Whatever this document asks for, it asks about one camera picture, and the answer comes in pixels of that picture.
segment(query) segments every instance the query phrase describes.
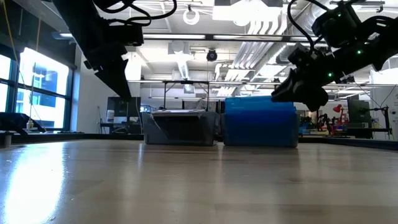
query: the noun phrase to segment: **light fixture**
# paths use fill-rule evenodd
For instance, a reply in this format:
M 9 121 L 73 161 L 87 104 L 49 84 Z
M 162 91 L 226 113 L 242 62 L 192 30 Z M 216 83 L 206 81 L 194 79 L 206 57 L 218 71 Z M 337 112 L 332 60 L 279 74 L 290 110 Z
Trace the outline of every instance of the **light fixture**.
M 68 33 L 60 33 L 60 36 L 64 37 L 64 38 L 73 38 L 72 34 L 68 34 Z
M 170 40 L 170 39 L 183 39 L 183 40 L 204 40 L 206 35 L 202 34 L 144 34 L 146 40 Z
M 304 47 L 309 47 L 310 46 L 310 43 L 307 43 L 307 42 L 303 42 L 303 43 L 300 43 L 300 44 L 303 45 Z M 294 47 L 296 45 L 296 43 L 286 43 L 286 45 L 289 46 L 289 47 Z M 316 43 L 315 46 L 316 47 L 328 47 L 328 44 L 326 44 L 326 43 Z
M 129 83 L 163 83 L 160 80 L 129 80 Z
M 279 83 L 248 82 L 246 84 L 248 84 L 248 85 L 269 85 L 269 86 L 274 86 L 274 85 L 278 85 Z
M 269 42 L 278 42 L 282 40 L 282 37 L 279 37 L 277 35 L 214 35 L 213 38 L 215 40 L 268 40 Z
M 150 96 L 148 97 L 149 99 L 157 99 L 157 100 L 163 100 L 163 96 Z M 200 97 L 170 97 L 167 96 L 166 99 L 169 100 L 207 100 L 206 97 L 200 98 Z M 210 97 L 209 100 L 225 100 L 225 97 Z
M 241 85 L 243 82 L 209 82 L 209 84 Z
M 173 4 L 172 1 L 162 1 L 162 0 L 159 0 L 159 1 L 153 1 L 153 0 L 151 0 L 151 1 L 150 0 L 137 0 L 137 1 L 134 1 L 134 4 L 143 4 L 143 5 L 146 5 L 146 4 L 159 5 L 160 3 L 162 3 L 162 4 Z M 201 1 L 178 0 L 178 3 L 177 3 L 178 6 L 185 6 L 187 4 L 190 4 L 192 6 L 193 5 L 196 5 L 196 6 L 203 5 L 203 3 Z M 116 3 L 116 5 L 124 5 L 124 3 L 123 2 L 118 2 L 118 3 Z
M 195 16 L 192 19 L 188 19 L 188 13 L 189 12 L 193 12 L 195 13 Z M 191 11 L 189 11 L 188 9 L 184 11 L 184 13 L 182 14 L 182 19 L 184 20 L 184 22 L 188 25 L 195 25 L 199 22 L 199 12 L 196 9 L 192 9 Z

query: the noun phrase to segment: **computer monitor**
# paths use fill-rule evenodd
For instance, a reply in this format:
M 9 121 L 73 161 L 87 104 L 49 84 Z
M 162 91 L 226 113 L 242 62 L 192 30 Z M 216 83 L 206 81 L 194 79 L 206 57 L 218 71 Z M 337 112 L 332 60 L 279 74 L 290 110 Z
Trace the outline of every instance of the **computer monitor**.
M 348 100 L 348 116 L 350 123 L 368 124 L 371 128 L 371 113 L 369 111 L 369 102 L 363 100 Z
M 139 117 L 141 97 L 125 100 L 120 97 L 108 97 L 108 110 L 114 111 L 115 117 Z

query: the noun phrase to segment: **blue storage container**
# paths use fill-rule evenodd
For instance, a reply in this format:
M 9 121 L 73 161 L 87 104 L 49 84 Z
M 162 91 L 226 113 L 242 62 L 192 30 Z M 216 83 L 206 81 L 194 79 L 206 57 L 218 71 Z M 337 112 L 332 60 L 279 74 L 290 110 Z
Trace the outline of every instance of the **blue storage container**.
M 273 103 L 270 96 L 227 98 L 223 127 L 227 146 L 296 147 L 299 140 L 293 103 Z

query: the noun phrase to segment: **wall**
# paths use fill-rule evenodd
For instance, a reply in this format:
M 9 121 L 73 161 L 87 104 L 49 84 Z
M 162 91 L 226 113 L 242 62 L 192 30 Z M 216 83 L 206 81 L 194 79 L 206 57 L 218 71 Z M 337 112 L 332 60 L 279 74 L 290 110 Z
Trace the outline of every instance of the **wall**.
M 397 84 L 398 68 L 386 69 L 380 72 L 375 72 L 371 70 L 371 83 L 374 84 Z M 392 128 L 393 138 L 398 141 L 398 88 L 397 87 L 382 87 L 373 88 L 371 90 L 372 99 L 377 102 L 377 104 L 372 101 L 371 108 L 378 108 L 388 106 L 389 107 L 389 120 Z M 380 111 L 371 111 L 371 116 L 373 118 L 379 119 L 379 124 L 382 128 L 386 127 L 386 122 L 384 115 Z M 374 133 L 375 139 L 386 140 L 388 135 L 386 133 Z
M 371 90 L 371 96 L 381 107 L 383 106 L 389 107 L 389 120 L 393 134 L 393 137 L 391 137 L 390 139 L 398 141 L 398 88 L 394 87 L 373 88 Z M 378 107 L 379 106 L 372 101 L 371 108 L 378 108 Z M 382 128 L 386 127 L 384 115 L 380 111 L 371 111 L 371 116 L 373 118 L 379 119 L 379 124 L 381 125 Z M 387 140 L 388 135 L 386 133 L 374 133 L 374 138 L 380 140 Z
M 80 50 L 76 55 L 81 59 L 74 79 L 71 131 L 98 133 L 100 114 L 103 120 L 106 119 L 108 97 L 118 95 L 97 78 L 94 71 L 84 66 L 86 59 Z M 139 83 L 129 83 L 129 87 L 132 96 L 140 95 Z

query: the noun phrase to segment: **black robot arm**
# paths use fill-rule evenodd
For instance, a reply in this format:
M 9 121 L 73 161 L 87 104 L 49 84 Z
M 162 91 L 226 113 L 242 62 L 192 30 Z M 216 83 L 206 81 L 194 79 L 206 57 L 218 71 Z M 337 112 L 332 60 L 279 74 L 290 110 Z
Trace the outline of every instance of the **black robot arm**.
M 52 2 L 86 57 L 86 67 L 95 70 L 95 75 L 123 98 L 131 97 L 124 74 L 127 60 L 122 59 L 122 55 L 127 53 L 125 45 L 141 46 L 144 43 L 142 27 L 149 26 L 154 19 L 163 19 L 172 15 L 177 9 L 177 1 L 173 0 L 174 7 L 170 12 L 151 17 L 146 11 L 133 5 L 134 0 L 52 0 Z M 121 7 L 109 9 L 119 2 Z M 96 6 L 107 13 L 117 13 L 131 7 L 145 16 L 127 20 L 104 19 L 98 14 Z M 115 22 L 122 25 L 110 25 Z
M 350 3 L 339 2 L 337 8 L 327 10 L 312 30 L 338 50 L 324 54 L 297 44 L 288 57 L 296 69 L 272 93 L 273 101 L 301 102 L 316 111 L 328 102 L 323 86 L 341 83 L 346 75 L 368 65 L 379 71 L 398 54 L 398 17 L 374 16 L 361 22 Z

